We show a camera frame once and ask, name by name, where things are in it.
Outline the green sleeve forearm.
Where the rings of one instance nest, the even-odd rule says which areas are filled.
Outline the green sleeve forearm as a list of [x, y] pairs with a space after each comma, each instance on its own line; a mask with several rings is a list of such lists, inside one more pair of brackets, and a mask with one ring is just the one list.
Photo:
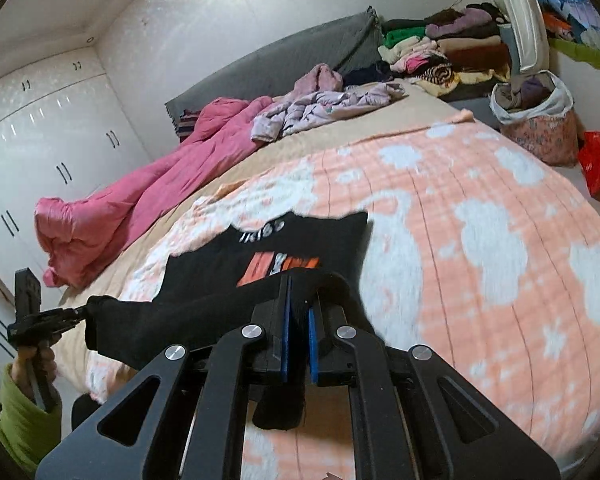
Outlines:
[[0, 442], [15, 463], [33, 479], [38, 465], [61, 441], [62, 402], [57, 398], [50, 413], [25, 396], [4, 367], [0, 402]]

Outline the left hand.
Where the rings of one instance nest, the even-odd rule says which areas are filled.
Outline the left hand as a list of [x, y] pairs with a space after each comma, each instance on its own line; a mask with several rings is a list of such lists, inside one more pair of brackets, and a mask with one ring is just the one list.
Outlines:
[[18, 389], [32, 402], [34, 402], [34, 390], [29, 376], [28, 367], [32, 365], [45, 377], [50, 391], [56, 393], [53, 382], [56, 379], [55, 353], [52, 348], [19, 347], [16, 358], [12, 362], [10, 377]]

